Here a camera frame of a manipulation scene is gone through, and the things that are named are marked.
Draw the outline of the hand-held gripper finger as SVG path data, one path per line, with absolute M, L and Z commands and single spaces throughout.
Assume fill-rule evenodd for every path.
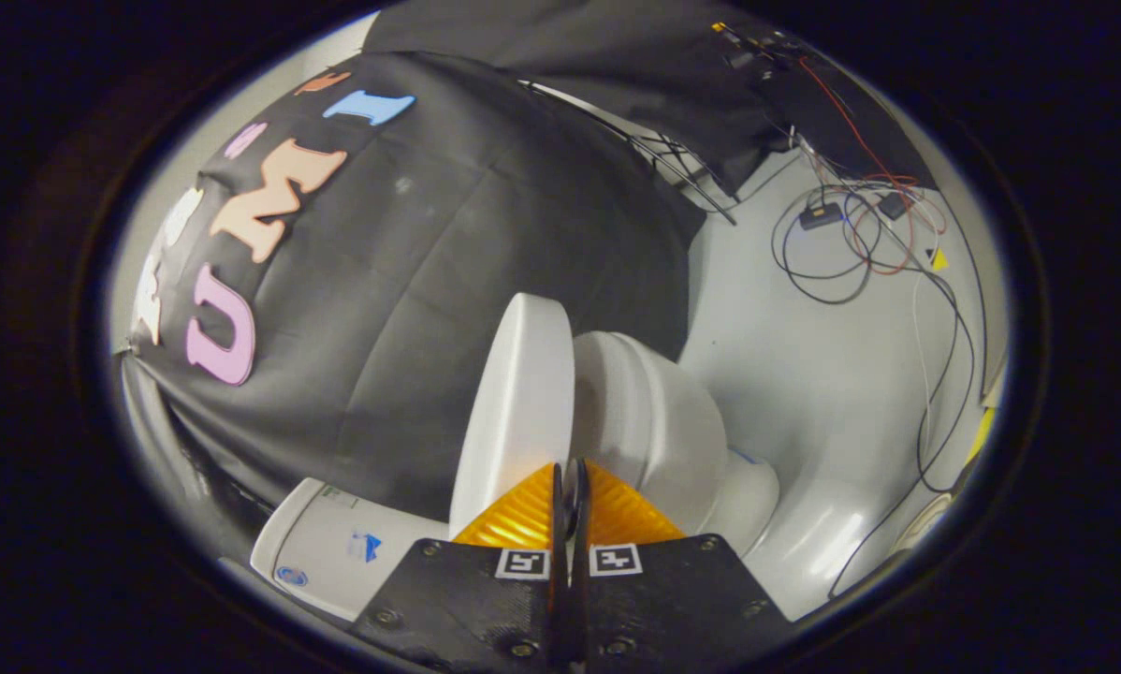
M 421 538 L 351 624 L 404 670 L 548 670 L 564 592 L 560 467 L 536 470 L 467 524 Z
M 568 652 L 583 670 L 745 670 L 793 622 L 722 535 L 684 535 L 658 507 L 573 461 Z

